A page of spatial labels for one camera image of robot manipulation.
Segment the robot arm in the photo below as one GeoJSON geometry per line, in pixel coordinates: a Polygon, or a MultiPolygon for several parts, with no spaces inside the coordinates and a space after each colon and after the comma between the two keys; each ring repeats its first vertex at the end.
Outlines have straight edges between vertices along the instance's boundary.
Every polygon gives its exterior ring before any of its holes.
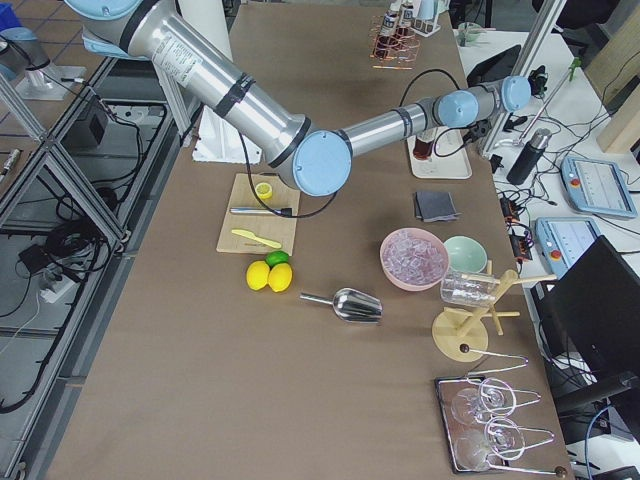
{"type": "Polygon", "coordinates": [[[508,76],[423,98],[340,130],[291,114],[183,18],[173,1],[71,1],[104,55],[150,60],[220,118],[245,134],[290,187],[326,196],[343,187],[353,158],[435,127],[464,128],[526,106],[526,78],[508,76]]]}

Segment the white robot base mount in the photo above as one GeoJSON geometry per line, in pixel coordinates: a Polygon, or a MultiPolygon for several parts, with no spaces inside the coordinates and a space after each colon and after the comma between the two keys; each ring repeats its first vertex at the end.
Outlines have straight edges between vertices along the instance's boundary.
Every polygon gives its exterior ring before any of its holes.
{"type": "MultiPolygon", "coordinates": [[[[221,0],[179,1],[181,16],[229,60],[233,59],[221,0]]],[[[199,162],[244,164],[239,132],[209,107],[204,107],[193,159],[199,162]]]]}

